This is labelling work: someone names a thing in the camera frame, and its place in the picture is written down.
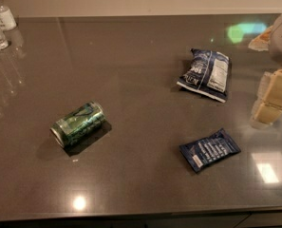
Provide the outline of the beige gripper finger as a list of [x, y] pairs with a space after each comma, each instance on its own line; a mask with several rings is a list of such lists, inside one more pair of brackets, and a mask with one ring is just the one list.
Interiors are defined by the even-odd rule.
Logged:
[[268, 27], [262, 33], [253, 38], [248, 45], [248, 48], [255, 51], [268, 51], [272, 29], [273, 27]]
[[282, 115], [282, 68], [270, 73], [265, 71], [251, 112], [253, 128], [264, 129]]

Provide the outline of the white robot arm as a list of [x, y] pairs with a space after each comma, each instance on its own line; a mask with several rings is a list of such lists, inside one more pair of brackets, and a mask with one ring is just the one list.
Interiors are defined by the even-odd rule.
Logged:
[[272, 26], [250, 42], [249, 48], [257, 51], [267, 50], [271, 58], [280, 65], [275, 72], [263, 74], [251, 112], [251, 126], [264, 129], [282, 115], [282, 14]]

